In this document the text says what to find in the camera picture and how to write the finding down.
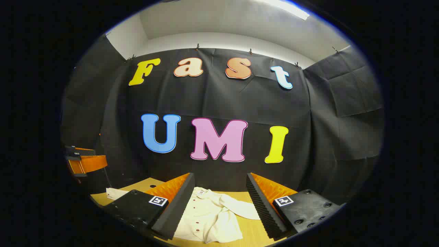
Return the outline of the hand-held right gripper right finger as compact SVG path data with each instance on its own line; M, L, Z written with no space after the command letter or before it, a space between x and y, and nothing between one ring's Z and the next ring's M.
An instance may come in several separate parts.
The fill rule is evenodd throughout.
M246 188L269 238L281 240L309 230L340 209L312 191L296 192L254 173L248 173Z

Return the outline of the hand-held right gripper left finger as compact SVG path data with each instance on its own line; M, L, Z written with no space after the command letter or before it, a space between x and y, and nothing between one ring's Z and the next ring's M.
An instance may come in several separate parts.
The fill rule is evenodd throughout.
M194 174L186 173L147 192L133 189L103 210L145 237L173 239L194 186Z

